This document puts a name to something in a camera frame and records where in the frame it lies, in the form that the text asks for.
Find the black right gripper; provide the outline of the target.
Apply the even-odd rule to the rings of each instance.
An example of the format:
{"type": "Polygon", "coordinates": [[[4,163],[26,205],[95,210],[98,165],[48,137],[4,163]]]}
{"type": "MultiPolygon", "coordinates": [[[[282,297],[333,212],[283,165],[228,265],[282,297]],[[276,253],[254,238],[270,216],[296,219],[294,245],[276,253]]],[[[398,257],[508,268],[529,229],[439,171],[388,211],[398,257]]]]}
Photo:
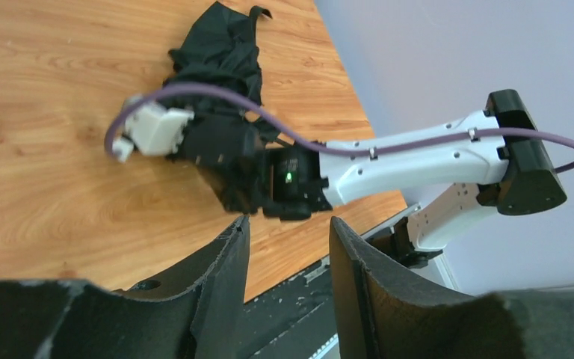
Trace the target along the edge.
{"type": "Polygon", "coordinates": [[[197,114],[167,160],[194,165],[226,212],[255,215],[268,201],[269,151],[242,116],[197,114]]]}

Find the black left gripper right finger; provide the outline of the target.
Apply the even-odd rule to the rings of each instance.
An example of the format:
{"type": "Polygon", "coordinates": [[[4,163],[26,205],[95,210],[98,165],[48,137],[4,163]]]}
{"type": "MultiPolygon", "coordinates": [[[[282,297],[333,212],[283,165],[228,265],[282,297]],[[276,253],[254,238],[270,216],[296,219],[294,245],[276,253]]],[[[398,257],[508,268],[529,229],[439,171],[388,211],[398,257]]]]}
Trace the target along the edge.
{"type": "Polygon", "coordinates": [[[574,358],[574,290],[457,292],[338,217],[329,247],[342,358],[574,358]]]}

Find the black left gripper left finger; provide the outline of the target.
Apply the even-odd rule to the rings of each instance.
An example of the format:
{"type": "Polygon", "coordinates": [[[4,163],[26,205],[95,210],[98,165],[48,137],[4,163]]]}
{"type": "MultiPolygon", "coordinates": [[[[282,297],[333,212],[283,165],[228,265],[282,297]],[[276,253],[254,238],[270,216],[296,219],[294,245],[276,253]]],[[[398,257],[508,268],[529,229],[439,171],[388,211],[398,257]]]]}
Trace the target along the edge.
{"type": "Polygon", "coordinates": [[[0,358],[233,358],[250,222],[127,290],[0,280],[0,358]]]}

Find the black folding umbrella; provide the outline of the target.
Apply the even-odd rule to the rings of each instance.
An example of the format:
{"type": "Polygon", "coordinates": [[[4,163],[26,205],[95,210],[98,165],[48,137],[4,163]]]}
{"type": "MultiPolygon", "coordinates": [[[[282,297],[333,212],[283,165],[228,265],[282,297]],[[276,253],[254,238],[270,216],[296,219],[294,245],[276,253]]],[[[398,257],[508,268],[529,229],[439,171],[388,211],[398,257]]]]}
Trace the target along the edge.
{"type": "MultiPolygon", "coordinates": [[[[182,82],[196,82],[229,89],[257,105],[262,104],[262,69],[256,42],[257,22],[263,16],[272,18],[269,9],[255,5],[246,14],[216,1],[191,26],[183,44],[168,55],[173,74],[165,88],[182,82]]],[[[223,99],[210,96],[172,96],[160,99],[167,109],[190,109],[201,120],[219,124],[250,126],[259,131],[263,144],[285,142],[280,131],[267,120],[250,121],[246,110],[223,99]]]]}

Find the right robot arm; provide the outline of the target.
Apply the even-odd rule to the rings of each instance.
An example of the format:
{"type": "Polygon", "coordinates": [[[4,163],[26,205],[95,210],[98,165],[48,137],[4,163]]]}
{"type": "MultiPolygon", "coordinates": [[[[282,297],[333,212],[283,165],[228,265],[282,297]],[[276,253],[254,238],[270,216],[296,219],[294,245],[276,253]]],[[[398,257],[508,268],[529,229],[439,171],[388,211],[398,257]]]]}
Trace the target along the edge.
{"type": "Polygon", "coordinates": [[[266,148],[252,123],[196,117],[177,150],[213,176],[228,212],[303,221],[397,189],[446,190],[394,228],[409,252],[441,251],[476,221],[533,215],[567,201],[558,170],[516,90],[492,92],[481,111],[370,140],[266,148]]]}

